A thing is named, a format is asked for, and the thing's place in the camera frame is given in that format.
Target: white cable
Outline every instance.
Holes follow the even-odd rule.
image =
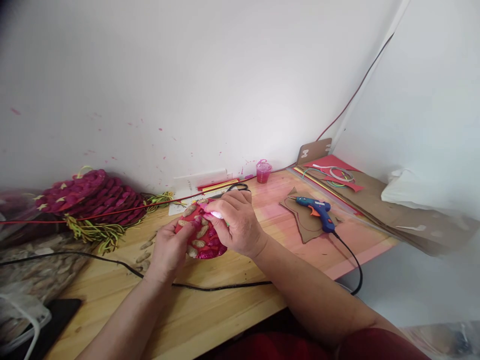
[[[39,322],[37,321],[36,318],[34,318],[33,316],[31,316],[28,312],[26,312],[25,310],[23,310],[15,301],[13,301],[10,297],[8,297],[7,295],[4,295],[4,294],[0,294],[0,298],[3,298],[5,299],[6,301],[8,301],[10,304],[12,304],[12,306],[25,318],[27,319],[31,325],[33,326],[33,339],[31,340],[31,343],[30,343],[30,347],[28,348],[28,351],[26,352],[26,355],[25,357],[23,358],[23,360],[29,360],[30,358],[30,355],[32,355],[32,352],[34,350],[34,347],[35,345],[37,344],[37,340],[39,339],[39,335],[40,335],[40,324]]]
[[[319,168],[319,169],[330,169],[330,176],[331,176],[332,178],[335,178],[335,179],[340,180],[340,181],[342,181],[342,182],[347,182],[347,183],[349,183],[349,182],[352,182],[352,181],[355,179],[355,178],[354,178],[354,175],[353,175],[350,171],[345,170],[344,168],[341,168],[341,167],[338,167],[338,166],[319,166],[319,165],[315,165],[315,164],[313,164],[313,166],[314,166],[315,168]],[[334,174],[334,169],[340,170],[341,172],[343,172],[343,173],[347,174],[348,176],[350,176],[350,178],[349,178],[349,179],[346,179],[346,178],[338,177],[337,175]]]

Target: person's right hand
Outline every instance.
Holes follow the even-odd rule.
[[[220,213],[224,220],[209,214],[214,211]],[[250,191],[224,193],[219,200],[207,205],[203,217],[211,221],[220,242],[239,254],[254,259],[267,244],[268,237],[255,216]]]

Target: red wire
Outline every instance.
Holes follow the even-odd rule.
[[[378,53],[378,55],[376,56],[375,60],[373,60],[373,62],[371,63],[370,67],[368,68],[368,70],[366,71],[365,73],[365,76],[363,77],[363,79],[361,80],[361,83],[360,85],[356,88],[356,91],[353,93],[353,95],[351,96],[350,100],[346,103],[345,107],[343,108],[343,110],[341,111],[341,113],[335,118],[335,120],[333,120],[331,122],[330,125],[327,126],[327,128],[325,130],[323,130],[323,132],[320,134],[319,137],[316,138],[315,141],[318,141],[326,132],[328,129],[330,129],[330,127],[335,124],[337,122],[337,120],[343,115],[343,113],[345,112],[345,110],[347,110],[347,108],[349,107],[350,103],[352,102],[352,100],[354,99],[355,95],[357,95],[357,93],[359,92],[360,88],[362,87],[362,85],[364,84],[364,81],[365,79],[367,78],[370,70],[372,69],[372,67],[374,66],[374,64],[377,62],[377,59],[379,58],[380,54],[384,51],[385,47],[387,46],[387,44],[390,42],[390,40],[392,40],[392,37],[394,36],[395,33],[393,33],[392,35],[390,35],[390,37],[388,38],[388,40],[385,42],[385,44],[383,44],[380,52]]]
[[[360,85],[358,86],[358,88],[356,89],[356,91],[353,93],[352,97],[350,98],[350,100],[348,101],[348,103],[345,105],[345,107],[343,108],[343,110],[341,111],[341,113],[335,118],[335,120],[333,120],[331,122],[330,125],[327,126],[327,128],[325,130],[323,130],[323,132],[320,134],[319,137],[316,138],[315,141],[318,141],[326,132],[328,129],[330,129],[330,127],[335,124],[335,122],[337,122],[337,120],[342,116],[342,114],[345,112],[345,110],[347,110],[347,108],[349,107],[350,103],[352,102],[352,100],[354,99],[355,95],[357,95],[357,93],[359,92],[360,88],[362,87],[362,85],[364,84],[364,81],[365,79],[367,78],[367,75],[369,74],[370,70],[372,69],[372,67],[374,66],[374,64],[377,62],[377,59],[379,58],[380,54],[384,51],[385,47],[387,46],[387,44],[390,42],[390,40],[392,39],[392,37],[394,36],[395,33],[391,34],[390,37],[388,38],[388,40],[385,42],[385,44],[383,44],[383,47],[381,48],[380,52],[378,53],[378,55],[376,56],[375,60],[373,60],[373,62],[371,63],[370,67],[368,68],[365,76],[363,77]],[[284,168],[281,168],[279,170],[275,170],[275,171],[272,171],[272,173],[277,173],[277,172],[280,172],[282,170],[285,170],[286,168],[289,168],[291,167],[292,165],[294,165],[295,163],[289,165],[289,166],[286,166]],[[239,181],[238,183],[244,183],[248,180],[251,180],[251,179],[255,179],[257,176],[253,176],[253,177],[250,177],[248,179],[244,179],[244,180],[241,180]],[[116,214],[121,214],[121,213],[125,213],[125,212],[129,212],[129,211],[134,211],[134,210],[138,210],[138,209],[145,209],[145,208],[150,208],[150,207],[153,207],[153,206],[158,206],[158,205],[162,205],[162,204],[169,204],[169,203],[174,203],[174,202],[178,202],[178,201],[182,201],[182,200],[185,200],[185,199],[190,199],[190,198],[193,198],[195,196],[198,196],[198,195],[202,195],[204,193],[206,193],[207,191],[201,191],[199,193],[196,193],[195,195],[190,195],[190,196],[185,196],[185,197],[182,197],[182,198],[179,198],[179,199],[174,199],[174,200],[168,200],[168,201],[163,201],[163,202],[157,202],[157,203],[153,203],[153,204],[148,204],[148,205],[143,205],[143,206],[138,206],[138,207],[134,207],[134,208],[129,208],[129,209],[124,209],[124,210],[119,210],[119,211],[114,211],[114,212],[108,212],[106,214],[99,214],[99,215],[94,215],[94,216],[89,216],[89,217],[84,217],[84,218],[81,218],[81,219],[78,219],[78,220],[91,220],[91,219],[95,219],[95,218],[101,218],[101,217],[105,217],[105,216],[110,216],[110,215],[116,215]],[[59,220],[59,221],[40,221],[40,220],[17,220],[17,221],[0,221],[0,224],[5,224],[5,225],[8,225],[8,224],[65,224],[66,221],[64,220]]]

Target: brown cardboard cutout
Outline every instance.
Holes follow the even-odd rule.
[[[297,192],[296,188],[293,188],[288,193],[288,196],[314,199],[310,193],[306,191]],[[317,216],[311,215],[312,209],[297,204],[295,200],[289,198],[288,196],[284,200],[280,201],[280,205],[290,210],[293,215],[295,215],[296,225],[298,226],[298,231],[300,232],[301,241],[306,244],[310,240],[318,238],[320,235],[322,235],[324,233],[322,230],[322,222]],[[342,219],[332,214],[332,212],[329,214],[335,226],[339,224],[339,221],[342,221]]]
[[[332,145],[332,138],[326,138],[320,141],[310,142],[302,145],[298,152],[297,165],[309,163],[312,160],[326,157],[329,154],[330,146]]]

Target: hand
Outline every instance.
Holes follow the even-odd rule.
[[[211,212],[219,212],[225,220],[218,219]],[[237,253],[254,259],[267,244],[267,235],[260,226],[252,207],[250,191],[228,191],[222,197],[209,203],[203,217],[213,224],[220,242]]]
[[[175,234],[175,227],[180,218],[161,227],[156,233],[156,242],[145,279],[148,281],[173,282],[185,263],[187,240],[194,233],[195,227],[189,223]]]

